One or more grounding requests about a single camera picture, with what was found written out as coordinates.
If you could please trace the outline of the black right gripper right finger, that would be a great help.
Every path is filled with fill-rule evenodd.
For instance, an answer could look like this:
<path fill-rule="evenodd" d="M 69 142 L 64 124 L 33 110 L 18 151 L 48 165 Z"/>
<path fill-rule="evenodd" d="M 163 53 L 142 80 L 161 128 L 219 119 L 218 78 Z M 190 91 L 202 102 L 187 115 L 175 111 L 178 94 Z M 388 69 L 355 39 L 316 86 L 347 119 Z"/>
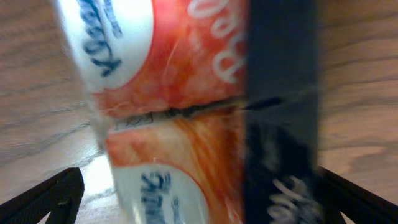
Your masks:
<path fill-rule="evenodd" d="M 345 223 L 346 215 L 354 223 L 397 224 L 397 205 L 319 167 L 318 195 L 325 223 Z"/>

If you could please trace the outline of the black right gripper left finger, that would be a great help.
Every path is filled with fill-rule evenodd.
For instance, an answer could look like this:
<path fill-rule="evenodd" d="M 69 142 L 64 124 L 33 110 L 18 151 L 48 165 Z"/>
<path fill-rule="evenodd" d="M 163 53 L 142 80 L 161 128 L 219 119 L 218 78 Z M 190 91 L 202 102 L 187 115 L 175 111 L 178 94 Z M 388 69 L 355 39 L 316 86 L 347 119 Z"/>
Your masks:
<path fill-rule="evenodd" d="M 74 224 L 85 191 L 77 167 L 63 170 L 24 193 L 1 204 L 2 224 Z"/>

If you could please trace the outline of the Kleenex tissue multipack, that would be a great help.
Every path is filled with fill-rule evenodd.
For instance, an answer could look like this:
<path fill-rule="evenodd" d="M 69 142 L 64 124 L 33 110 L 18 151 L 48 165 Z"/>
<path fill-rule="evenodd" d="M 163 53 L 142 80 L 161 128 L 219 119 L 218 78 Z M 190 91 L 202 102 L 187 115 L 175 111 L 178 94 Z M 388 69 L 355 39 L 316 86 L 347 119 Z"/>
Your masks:
<path fill-rule="evenodd" d="M 315 1 L 55 1 L 131 223 L 322 223 Z"/>

